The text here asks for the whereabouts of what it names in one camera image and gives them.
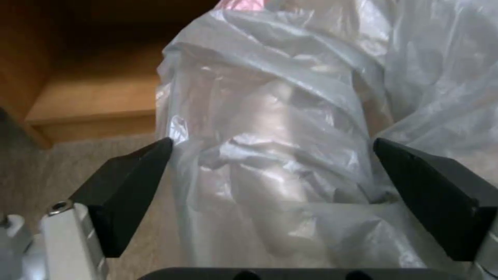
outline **wooden cabinet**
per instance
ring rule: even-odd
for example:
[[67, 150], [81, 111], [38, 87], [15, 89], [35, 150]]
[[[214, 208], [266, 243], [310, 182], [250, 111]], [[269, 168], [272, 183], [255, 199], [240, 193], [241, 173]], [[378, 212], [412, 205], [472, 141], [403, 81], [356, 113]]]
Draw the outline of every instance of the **wooden cabinet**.
[[161, 50], [217, 1], [0, 2], [0, 106], [50, 147], [154, 131]]

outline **wooden furniture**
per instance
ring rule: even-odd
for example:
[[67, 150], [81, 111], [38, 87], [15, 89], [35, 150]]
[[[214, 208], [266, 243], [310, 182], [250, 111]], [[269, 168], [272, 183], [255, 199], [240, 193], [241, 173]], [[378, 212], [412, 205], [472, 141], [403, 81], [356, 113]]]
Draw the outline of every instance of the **wooden furniture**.
[[161, 50], [216, 0], [0, 0], [0, 107], [41, 147], [154, 131]]

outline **plastic bag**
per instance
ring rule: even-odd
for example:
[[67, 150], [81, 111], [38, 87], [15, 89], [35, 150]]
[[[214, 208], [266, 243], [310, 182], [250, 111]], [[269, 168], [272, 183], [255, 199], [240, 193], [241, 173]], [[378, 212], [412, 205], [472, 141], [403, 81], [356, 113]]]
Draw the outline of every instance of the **plastic bag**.
[[[407, 82], [405, 33], [430, 41], [447, 29], [424, 39], [410, 27], [437, 26], [433, 14], [461, 5], [420, 3], [222, 2], [165, 48], [157, 131], [175, 141], [172, 185], [189, 264], [463, 271], [406, 209], [370, 148], [382, 131], [461, 158], [474, 145], [475, 161], [479, 145], [493, 142], [491, 72], [452, 87], [451, 98], [427, 93], [424, 79]], [[424, 64], [429, 53], [419, 63], [435, 73], [440, 65]], [[449, 137], [458, 144], [444, 149]]]

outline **screw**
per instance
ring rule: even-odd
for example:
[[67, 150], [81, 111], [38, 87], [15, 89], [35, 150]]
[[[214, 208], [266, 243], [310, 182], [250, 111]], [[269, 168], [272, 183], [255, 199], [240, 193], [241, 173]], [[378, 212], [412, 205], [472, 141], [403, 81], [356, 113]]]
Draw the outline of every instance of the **screw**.
[[0, 212], [0, 228], [8, 228], [10, 226], [10, 221], [8, 220], [8, 216]]
[[60, 214], [60, 213], [67, 211], [69, 209], [73, 209], [73, 202], [69, 199], [63, 200], [63, 201], [59, 201], [59, 202], [55, 203], [54, 205], [52, 205], [52, 207], [48, 208], [47, 214], [50, 217], [53, 215]]

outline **screw hole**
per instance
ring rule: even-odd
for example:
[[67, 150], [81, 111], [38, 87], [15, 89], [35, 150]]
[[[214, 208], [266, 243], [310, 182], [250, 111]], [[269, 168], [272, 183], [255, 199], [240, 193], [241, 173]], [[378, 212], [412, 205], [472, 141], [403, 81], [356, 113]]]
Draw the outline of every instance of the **screw hole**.
[[261, 280], [261, 278], [252, 271], [241, 271], [235, 275], [234, 280]]
[[351, 271], [346, 275], [346, 280], [373, 280], [372, 277], [368, 276], [362, 271]]
[[65, 201], [60, 201], [60, 202], [57, 202], [55, 203], [53, 206], [52, 206], [52, 210], [54, 211], [57, 211], [57, 210], [61, 210], [63, 209], [64, 207], [67, 206], [67, 202]]

